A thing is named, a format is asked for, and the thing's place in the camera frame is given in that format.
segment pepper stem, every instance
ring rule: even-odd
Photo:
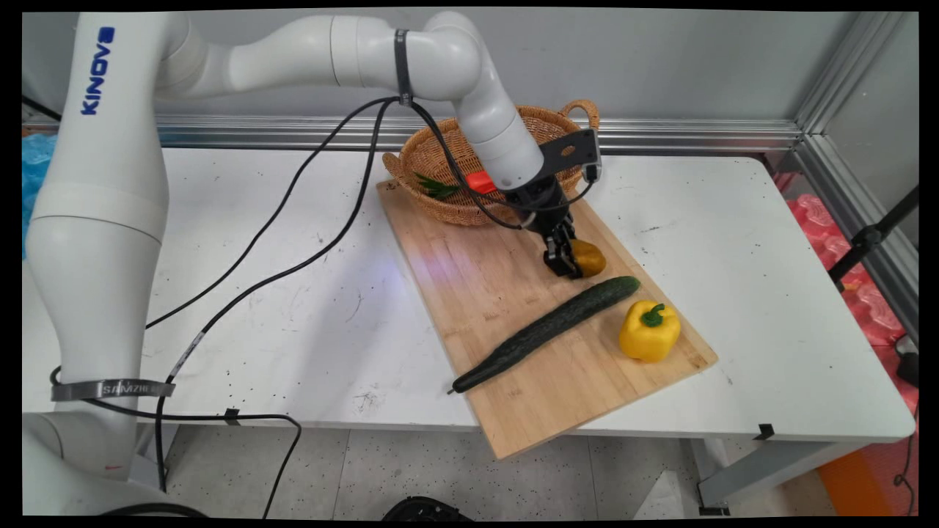
[[[659,311],[659,310],[664,310],[664,309],[665,309],[665,305],[664,305],[664,304],[661,304],[661,303],[660,303],[660,304],[656,304],[655,306],[653,306],[653,308],[652,308],[651,310],[649,310],[648,312],[642,314],[642,316],[639,318],[639,320],[642,321],[642,324],[644,324],[644,325],[646,325],[646,326],[648,326],[648,327],[650,327],[650,328],[654,328],[654,327],[656,327],[656,326],[662,324],[662,316],[661,316],[661,314],[658,313],[658,311]]]

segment black stand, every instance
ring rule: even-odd
[[[844,275],[848,274],[851,268],[880,245],[886,236],[890,234],[890,231],[917,207],[919,207],[919,184],[896,207],[890,210],[880,222],[876,225],[868,225],[854,235],[854,238],[851,239],[851,250],[836,262],[831,270],[828,270],[828,276],[838,285],[839,291],[844,290],[844,285],[841,283]]]

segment kinova logo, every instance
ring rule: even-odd
[[[113,27],[103,27],[98,31],[98,51],[95,60],[91,61],[91,84],[85,89],[85,100],[82,101],[82,115],[95,116],[98,113],[98,104],[101,102],[101,85],[104,84],[104,74],[108,72],[108,59],[111,54],[105,44],[115,39]]]

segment table leg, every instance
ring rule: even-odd
[[[727,507],[727,502],[745,494],[773,488],[836,458],[864,447],[863,443],[769,441],[726,465],[723,446],[713,439],[692,441],[701,481],[698,484],[705,507]]]

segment speckled floor tile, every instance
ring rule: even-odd
[[[675,472],[685,517],[697,517],[698,469],[690,444],[673,438],[589,439],[600,520],[632,519],[666,470]]]
[[[473,520],[596,519],[585,437],[496,461],[481,433],[351,432],[336,519],[380,520],[419,495]]]
[[[166,460],[167,492],[211,517],[259,519],[293,427],[183,426]],[[347,429],[306,428],[269,519],[330,519]]]

